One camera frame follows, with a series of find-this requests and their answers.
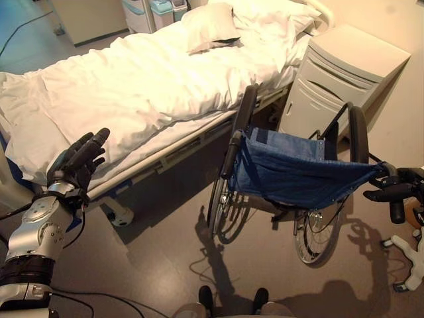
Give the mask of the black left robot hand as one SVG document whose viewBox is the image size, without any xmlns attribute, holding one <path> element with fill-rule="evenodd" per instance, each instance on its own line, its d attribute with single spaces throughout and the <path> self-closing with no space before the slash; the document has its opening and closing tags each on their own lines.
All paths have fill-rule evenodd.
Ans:
<svg viewBox="0 0 424 318">
<path fill-rule="evenodd" d="M 97 167 L 105 162 L 103 145 L 109 135 L 108 128 L 88 132 L 64 150 L 47 172 L 47 191 L 61 197 L 77 195 L 88 202 L 88 185 Z"/>
</svg>

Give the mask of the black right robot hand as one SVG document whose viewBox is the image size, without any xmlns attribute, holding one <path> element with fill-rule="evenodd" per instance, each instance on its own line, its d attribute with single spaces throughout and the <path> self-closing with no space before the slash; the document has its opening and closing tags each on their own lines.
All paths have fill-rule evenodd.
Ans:
<svg viewBox="0 0 424 318">
<path fill-rule="evenodd" d="M 423 168 L 398 168 L 398 179 L 392 182 L 389 177 L 374 182 L 378 190 L 367 190 L 364 197 L 375 202 L 395 202 L 414 197 L 423 203 Z"/>
</svg>

